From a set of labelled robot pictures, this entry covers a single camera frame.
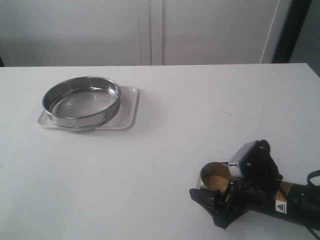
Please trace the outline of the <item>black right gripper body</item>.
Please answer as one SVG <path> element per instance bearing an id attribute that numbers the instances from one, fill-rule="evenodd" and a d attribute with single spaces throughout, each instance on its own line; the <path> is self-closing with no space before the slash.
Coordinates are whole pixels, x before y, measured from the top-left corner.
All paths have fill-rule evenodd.
<path id="1" fill-rule="evenodd" d="M 222 229 L 248 211 L 278 216 L 276 193 L 283 176 L 271 157 L 269 143 L 258 140 L 244 163 L 244 177 L 234 177 L 229 198 L 214 218 L 214 224 Z"/>

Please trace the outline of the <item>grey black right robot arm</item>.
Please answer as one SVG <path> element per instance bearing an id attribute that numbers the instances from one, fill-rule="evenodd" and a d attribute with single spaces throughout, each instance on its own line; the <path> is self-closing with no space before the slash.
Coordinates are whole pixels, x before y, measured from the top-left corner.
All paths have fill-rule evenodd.
<path id="1" fill-rule="evenodd" d="M 269 143 L 255 140 L 227 162 L 206 164 L 189 194 L 222 229 L 252 211 L 319 230 L 320 187 L 311 182 L 319 175 L 311 172 L 306 185 L 284 181 Z"/>

